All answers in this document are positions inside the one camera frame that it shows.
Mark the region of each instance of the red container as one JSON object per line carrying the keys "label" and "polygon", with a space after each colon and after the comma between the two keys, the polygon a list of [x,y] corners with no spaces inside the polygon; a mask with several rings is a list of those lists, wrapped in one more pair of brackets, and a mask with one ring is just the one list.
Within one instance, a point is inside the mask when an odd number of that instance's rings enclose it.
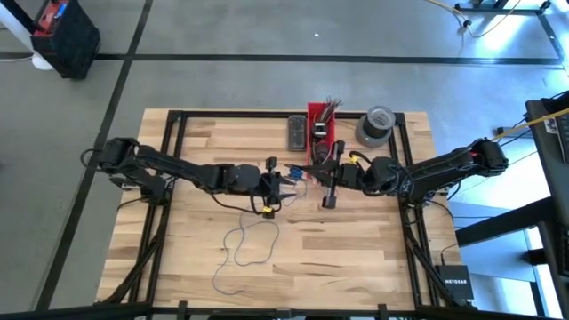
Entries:
{"label": "red container", "polygon": [[[307,119],[307,148],[306,148],[306,161],[307,164],[312,164],[310,162],[311,153],[312,153],[312,126],[314,126],[314,122],[320,116],[322,111],[324,111],[326,104],[324,102],[309,102],[309,112],[308,112],[308,119]],[[332,149],[332,144],[334,143],[334,123],[336,120],[335,113],[332,112],[332,116],[330,117],[330,121],[328,121],[328,134],[325,137],[325,142],[328,144],[328,149]]]}

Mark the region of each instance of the wooden tabletop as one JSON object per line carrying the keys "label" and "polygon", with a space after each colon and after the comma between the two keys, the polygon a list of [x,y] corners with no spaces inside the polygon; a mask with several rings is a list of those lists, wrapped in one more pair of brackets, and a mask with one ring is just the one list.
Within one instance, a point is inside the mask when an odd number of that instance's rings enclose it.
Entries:
{"label": "wooden tabletop", "polygon": [[[146,110],[138,137],[140,143],[160,148],[167,113],[167,109]],[[435,156],[427,115],[410,112],[405,117],[413,161]],[[336,139],[346,141],[344,156],[348,157],[350,150],[364,152],[370,158],[389,156],[387,146],[368,149],[359,145],[354,137],[356,123],[357,120],[336,122]],[[171,145],[176,132],[174,128]],[[287,173],[284,164],[303,164],[305,155],[288,152],[285,135],[283,118],[190,118],[181,158],[196,164],[256,164],[264,171],[265,158],[277,156],[277,169]],[[403,159],[398,132],[395,135],[399,158]],[[299,184],[296,188],[302,194],[305,187]],[[223,237],[238,228],[241,213],[218,206],[190,182],[178,180],[155,306],[177,307],[179,300],[187,300],[192,308],[367,310],[385,303],[391,310],[413,310],[397,200],[340,189],[336,209],[327,210],[320,206],[322,192],[320,187],[309,183],[305,197],[298,197],[276,214],[274,222],[280,235],[266,263],[236,265],[233,255],[241,233],[228,236],[229,261],[218,274],[216,284],[224,292],[243,290],[229,296],[213,289],[212,276],[227,254]],[[136,191],[125,192],[123,201],[139,196]],[[224,204],[249,206],[247,197],[219,196],[219,199]],[[443,197],[436,200],[446,204]],[[145,204],[129,204],[117,214],[97,300],[108,297],[134,265],[146,209]],[[456,243],[453,223],[440,207],[431,205],[424,212],[431,255],[438,263],[440,251]],[[253,214],[243,217],[246,226],[261,220]],[[275,236],[273,225],[247,229],[238,261],[266,259]],[[456,246],[445,251],[445,261],[460,263]],[[426,277],[421,265],[418,262],[417,265],[421,296],[428,303]],[[146,282],[145,277],[142,292],[146,292]]]}

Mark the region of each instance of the black metal frame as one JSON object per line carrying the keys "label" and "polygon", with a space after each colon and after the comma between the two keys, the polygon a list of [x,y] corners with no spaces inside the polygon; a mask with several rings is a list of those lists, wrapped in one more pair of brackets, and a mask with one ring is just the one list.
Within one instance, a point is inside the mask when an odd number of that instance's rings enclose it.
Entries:
{"label": "black metal frame", "polygon": [[[462,12],[494,12],[494,13],[508,13],[510,9],[504,9],[508,0],[495,0],[495,1],[485,1],[477,0],[475,3],[457,3],[454,8]],[[525,14],[525,13],[536,13],[542,14],[551,5],[550,0],[544,1],[539,7],[520,7],[518,6],[512,14]]]}
{"label": "black metal frame", "polygon": [[[168,113],[166,127],[164,129],[164,137],[162,139],[162,152],[168,152],[170,147],[170,139],[173,127],[178,123],[178,131],[176,133],[173,156],[179,157],[184,139],[184,133],[187,129],[188,119],[192,117],[255,117],[255,118],[287,118],[288,116],[301,114],[299,112],[289,111],[183,111],[172,110]],[[358,119],[363,113],[346,112],[337,113],[338,119]],[[406,165],[413,163],[411,155],[411,146],[407,135],[405,115],[396,114],[397,127],[401,135],[403,151]],[[397,159],[397,144],[395,135],[389,138],[389,150],[393,158]],[[170,192],[175,188],[175,181],[172,183]],[[429,240],[424,225],[422,209],[414,209],[415,218],[418,220],[417,234],[420,244],[414,238],[413,231],[407,221],[407,208],[399,202],[399,212],[402,219],[402,231],[405,241],[405,252],[407,256],[407,267],[409,269],[409,277],[411,279],[411,289],[415,310],[387,310],[385,304],[378,305],[375,310],[310,310],[310,309],[289,309],[289,308],[192,308],[188,306],[188,302],[183,300],[177,308],[155,308],[153,307],[156,294],[156,284],[160,269],[160,261],[162,250],[164,249],[164,240],[168,219],[170,217],[172,198],[164,205],[162,216],[159,221],[158,228],[154,236],[151,235],[152,224],[156,215],[157,207],[149,204],[147,215],[144,222],[143,232],[140,240],[140,248],[138,259],[124,282],[118,286],[117,290],[108,299],[97,302],[92,306],[61,308],[61,309],[40,309],[32,312],[21,312],[13,314],[0,315],[0,320],[16,320],[16,319],[124,319],[135,316],[146,316],[151,319],[157,314],[178,315],[178,319],[189,319],[192,315],[216,315],[216,316],[273,316],[276,318],[292,318],[294,316],[372,316],[378,320],[388,320],[390,317],[403,318],[425,318],[425,319],[534,319],[534,317],[503,314],[496,312],[477,311],[474,308],[462,307],[453,303],[450,293],[446,290],[445,285],[440,276],[435,271],[429,252]],[[150,256],[154,255],[154,259],[150,262]],[[419,276],[415,263],[417,259],[425,268],[429,286],[429,297],[431,306],[424,305],[421,301],[421,289],[419,284]],[[148,278],[148,289],[144,301],[138,301],[140,290],[140,280],[142,270],[151,263],[150,275]],[[122,303],[126,291],[130,290],[128,302]],[[441,296],[446,307],[440,307],[439,298]]]}

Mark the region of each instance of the remote control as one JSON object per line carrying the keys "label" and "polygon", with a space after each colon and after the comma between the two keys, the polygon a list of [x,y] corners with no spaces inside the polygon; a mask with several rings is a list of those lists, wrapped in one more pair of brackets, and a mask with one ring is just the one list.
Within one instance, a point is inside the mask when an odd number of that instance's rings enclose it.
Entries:
{"label": "remote control", "polygon": [[569,164],[569,115],[557,116],[555,122],[563,161],[565,164]]}
{"label": "remote control", "polygon": [[289,116],[287,121],[288,127],[288,150],[289,151],[305,151],[306,150],[306,117],[305,116]]}

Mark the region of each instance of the tape roll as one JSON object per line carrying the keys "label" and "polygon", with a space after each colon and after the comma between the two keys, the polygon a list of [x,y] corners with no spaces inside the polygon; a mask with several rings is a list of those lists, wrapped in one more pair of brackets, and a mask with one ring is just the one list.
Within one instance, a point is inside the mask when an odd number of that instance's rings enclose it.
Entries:
{"label": "tape roll", "polygon": [[395,115],[383,106],[370,108],[357,122],[356,139],[365,147],[378,148],[391,136]]}

